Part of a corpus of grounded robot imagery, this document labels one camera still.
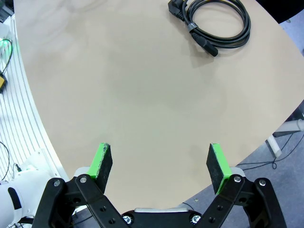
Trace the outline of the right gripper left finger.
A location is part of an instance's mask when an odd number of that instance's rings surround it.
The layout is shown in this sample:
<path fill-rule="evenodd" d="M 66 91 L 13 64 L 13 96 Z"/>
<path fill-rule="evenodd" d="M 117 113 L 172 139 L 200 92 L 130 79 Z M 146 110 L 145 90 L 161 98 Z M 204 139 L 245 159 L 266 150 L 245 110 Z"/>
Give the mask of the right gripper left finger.
<path fill-rule="evenodd" d="M 104 194 L 112 164 L 110 145 L 101 143 L 88 173 L 68 182 L 51 178 L 45 186 L 32 226 L 68 228 L 76 207 L 87 206 L 99 227 L 126 227 L 125 220 Z"/>

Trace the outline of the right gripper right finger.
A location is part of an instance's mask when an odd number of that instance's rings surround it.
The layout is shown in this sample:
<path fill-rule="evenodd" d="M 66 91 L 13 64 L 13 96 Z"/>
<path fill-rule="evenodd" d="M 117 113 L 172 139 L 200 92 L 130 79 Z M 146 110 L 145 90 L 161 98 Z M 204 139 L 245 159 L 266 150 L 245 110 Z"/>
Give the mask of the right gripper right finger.
<path fill-rule="evenodd" d="M 269 179 L 250 181 L 233 173 L 218 143 L 210 144 L 206 165 L 216 196 L 197 222 L 198 228 L 221 227 L 235 205 L 242 206 L 251 228 L 287 226 Z"/>

